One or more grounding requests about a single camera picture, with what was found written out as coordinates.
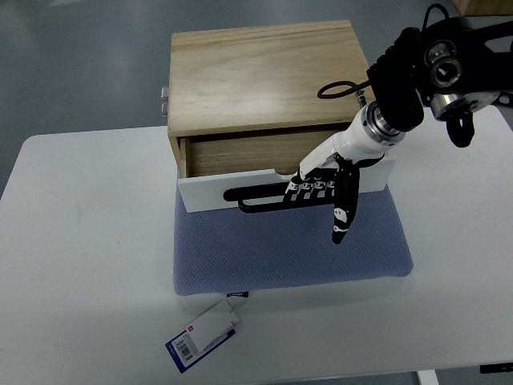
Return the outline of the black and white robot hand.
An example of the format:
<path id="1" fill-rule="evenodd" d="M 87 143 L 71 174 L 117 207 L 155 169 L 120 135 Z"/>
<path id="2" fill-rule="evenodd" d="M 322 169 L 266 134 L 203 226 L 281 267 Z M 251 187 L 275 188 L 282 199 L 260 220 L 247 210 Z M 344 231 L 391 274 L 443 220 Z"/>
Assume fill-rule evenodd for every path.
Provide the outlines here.
<path id="1" fill-rule="evenodd" d="M 332 242 L 340 244 L 356 215 L 360 170 L 378 163 L 405 136 L 386 122 L 377 103 L 364 106 L 346 130 L 333 134 L 300 162 L 283 201 L 298 201 L 314 188 L 331 188 Z"/>

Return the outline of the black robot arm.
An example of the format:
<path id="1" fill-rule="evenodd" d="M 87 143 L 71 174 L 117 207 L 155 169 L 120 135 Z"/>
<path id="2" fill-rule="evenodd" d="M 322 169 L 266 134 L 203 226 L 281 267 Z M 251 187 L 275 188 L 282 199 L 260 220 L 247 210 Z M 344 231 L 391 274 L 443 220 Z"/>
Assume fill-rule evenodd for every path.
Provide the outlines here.
<path id="1" fill-rule="evenodd" d="M 423 121 L 424 107 L 446 124 L 452 143 L 470 145 L 473 114 L 490 104 L 512 106 L 512 51 L 493 51 L 488 42 L 511 38 L 512 23 L 473 28 L 467 17 L 451 17 L 421 29 L 408 27 L 366 72 L 360 84 L 322 87 L 320 99 L 341 98 L 371 87 L 384 120 L 400 132 Z"/>

